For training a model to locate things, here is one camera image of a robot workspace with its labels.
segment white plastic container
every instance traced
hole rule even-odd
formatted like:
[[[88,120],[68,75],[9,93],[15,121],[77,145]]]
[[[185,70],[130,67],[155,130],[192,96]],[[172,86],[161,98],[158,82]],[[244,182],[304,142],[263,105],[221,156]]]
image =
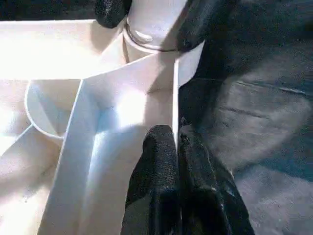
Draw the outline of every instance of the white plastic container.
[[[123,27],[0,23],[0,107],[10,123],[0,130],[0,234],[119,234],[146,133],[167,124],[177,139],[178,89],[203,45],[157,52]]]

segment cylindrical tube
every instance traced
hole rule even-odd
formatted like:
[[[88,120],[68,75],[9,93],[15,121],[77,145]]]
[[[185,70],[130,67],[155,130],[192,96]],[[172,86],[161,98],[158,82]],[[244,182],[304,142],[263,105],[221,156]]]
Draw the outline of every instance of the cylindrical tube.
[[[131,38],[157,50],[175,50],[187,0],[133,0],[127,23]]]

